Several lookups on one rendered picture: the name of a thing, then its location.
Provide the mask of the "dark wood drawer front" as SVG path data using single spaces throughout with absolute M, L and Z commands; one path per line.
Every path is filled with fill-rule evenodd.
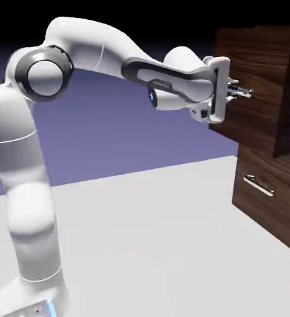
M 231 60 L 230 76 L 252 91 L 229 102 L 226 118 L 210 129 L 269 157 L 290 154 L 290 28 L 222 28 L 216 56 Z
M 255 175 L 274 190 L 263 194 L 243 180 Z M 290 155 L 271 158 L 244 145 L 239 146 L 232 203 L 278 240 L 290 247 Z

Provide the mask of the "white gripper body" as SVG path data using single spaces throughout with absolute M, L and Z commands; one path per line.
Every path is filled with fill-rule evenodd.
M 219 124 L 226 115 L 227 86 L 231 61 L 228 57 L 207 56 L 203 62 L 216 73 L 213 98 L 208 110 L 208 123 Z

